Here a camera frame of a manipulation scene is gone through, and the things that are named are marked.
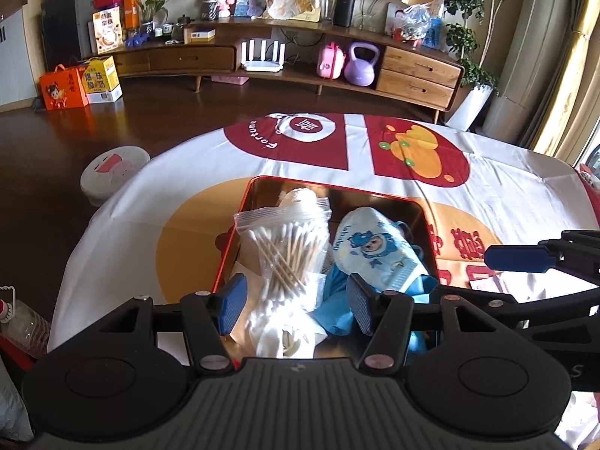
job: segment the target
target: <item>black speaker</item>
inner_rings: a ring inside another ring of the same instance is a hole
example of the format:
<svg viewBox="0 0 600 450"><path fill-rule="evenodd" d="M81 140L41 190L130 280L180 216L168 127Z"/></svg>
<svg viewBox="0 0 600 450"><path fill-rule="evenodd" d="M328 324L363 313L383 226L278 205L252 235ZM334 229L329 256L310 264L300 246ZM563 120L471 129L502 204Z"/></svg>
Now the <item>black speaker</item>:
<svg viewBox="0 0 600 450"><path fill-rule="evenodd" d="M350 27L355 0L335 0L333 25Z"/></svg>

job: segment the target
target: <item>drawer handle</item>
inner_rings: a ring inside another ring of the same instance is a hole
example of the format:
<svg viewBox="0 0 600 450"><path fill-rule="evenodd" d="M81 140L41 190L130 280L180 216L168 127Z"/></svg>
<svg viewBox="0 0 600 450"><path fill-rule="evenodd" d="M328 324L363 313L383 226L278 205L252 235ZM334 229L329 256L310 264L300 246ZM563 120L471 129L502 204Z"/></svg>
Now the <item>drawer handle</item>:
<svg viewBox="0 0 600 450"><path fill-rule="evenodd" d="M426 89L419 88L418 86L413 86L412 84L409 84L409 88L410 88L410 89L417 90L417 91L420 91L421 93L427 93L427 90L426 90Z"/></svg>
<svg viewBox="0 0 600 450"><path fill-rule="evenodd" d="M415 66L420 66L422 68L425 68L429 72L433 72L433 67L425 66L424 64L419 64L418 62L415 62Z"/></svg>

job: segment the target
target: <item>white tall planter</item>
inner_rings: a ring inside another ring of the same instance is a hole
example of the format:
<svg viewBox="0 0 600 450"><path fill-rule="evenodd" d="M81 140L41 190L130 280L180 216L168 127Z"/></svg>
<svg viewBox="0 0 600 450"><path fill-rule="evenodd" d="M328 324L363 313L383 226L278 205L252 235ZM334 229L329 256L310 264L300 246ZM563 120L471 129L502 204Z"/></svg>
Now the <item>white tall planter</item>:
<svg viewBox="0 0 600 450"><path fill-rule="evenodd" d="M456 130L467 131L477 118L481 108L484 107L485 102L488 101L492 91L493 88L490 86L473 88L454 112L454 115L446 121L446 125Z"/></svg>

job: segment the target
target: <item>kettlebell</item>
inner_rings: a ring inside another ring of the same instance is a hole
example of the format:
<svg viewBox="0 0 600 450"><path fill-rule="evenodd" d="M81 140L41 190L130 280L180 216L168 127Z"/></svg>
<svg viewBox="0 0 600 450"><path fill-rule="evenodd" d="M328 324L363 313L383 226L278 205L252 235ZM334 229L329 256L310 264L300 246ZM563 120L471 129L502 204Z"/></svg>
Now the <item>kettlebell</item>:
<svg viewBox="0 0 600 450"><path fill-rule="evenodd" d="M375 53L370 60L358 59L354 53L357 47L369 49ZM375 63L379 59L379 49L376 45L367 42L354 42L348 50L348 64L344 69L346 79L357 86L369 86L375 80Z"/></svg>

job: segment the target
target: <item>dark brown floor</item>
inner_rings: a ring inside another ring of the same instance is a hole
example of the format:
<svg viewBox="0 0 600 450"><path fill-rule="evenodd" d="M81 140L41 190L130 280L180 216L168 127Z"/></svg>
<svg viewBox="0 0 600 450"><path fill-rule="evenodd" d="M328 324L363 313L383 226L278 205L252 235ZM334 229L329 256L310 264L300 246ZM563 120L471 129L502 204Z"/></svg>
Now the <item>dark brown floor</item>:
<svg viewBox="0 0 600 450"><path fill-rule="evenodd" d="M48 320L71 251L95 212L79 189L100 153L138 145L156 156L213 129L279 111L364 113L431 121L425 108L351 91L251 80L128 79L115 105L0 114L0 285Z"/></svg>

